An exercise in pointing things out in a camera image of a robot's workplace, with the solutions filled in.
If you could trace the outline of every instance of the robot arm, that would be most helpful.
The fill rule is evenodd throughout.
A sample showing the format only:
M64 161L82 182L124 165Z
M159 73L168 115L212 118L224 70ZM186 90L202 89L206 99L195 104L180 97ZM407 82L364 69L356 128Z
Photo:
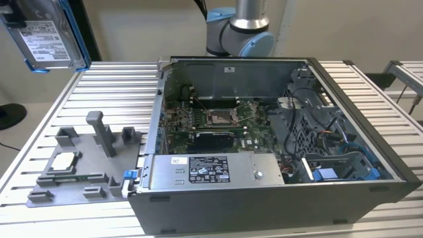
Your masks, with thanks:
M267 31L267 0L236 0L236 8L215 8L207 16L207 52L212 56L264 57L275 38Z

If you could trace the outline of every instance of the hard drive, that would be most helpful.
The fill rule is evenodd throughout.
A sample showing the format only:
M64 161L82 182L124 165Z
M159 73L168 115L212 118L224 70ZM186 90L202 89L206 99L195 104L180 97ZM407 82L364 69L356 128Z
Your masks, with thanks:
M0 19L31 71L88 69L91 59L68 0L0 0Z

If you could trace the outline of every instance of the screw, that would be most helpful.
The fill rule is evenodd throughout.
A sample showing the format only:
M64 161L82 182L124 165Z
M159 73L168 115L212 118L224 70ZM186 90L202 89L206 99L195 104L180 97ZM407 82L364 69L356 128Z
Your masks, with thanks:
M254 178L255 179L262 179L263 178L263 173L260 171L254 171Z

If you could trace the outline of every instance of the motherboard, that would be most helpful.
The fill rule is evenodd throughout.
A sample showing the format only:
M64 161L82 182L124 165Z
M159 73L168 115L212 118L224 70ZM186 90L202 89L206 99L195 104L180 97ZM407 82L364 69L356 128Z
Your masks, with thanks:
M166 108L170 154L282 154L267 118L275 105L258 99L172 101Z

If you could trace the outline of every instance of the hard drive label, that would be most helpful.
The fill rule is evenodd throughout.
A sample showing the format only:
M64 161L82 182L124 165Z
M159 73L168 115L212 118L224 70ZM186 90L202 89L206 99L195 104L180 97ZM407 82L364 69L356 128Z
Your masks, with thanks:
M190 182L231 182L227 157L190 157Z
M20 35L36 61L71 60L54 21L26 21Z

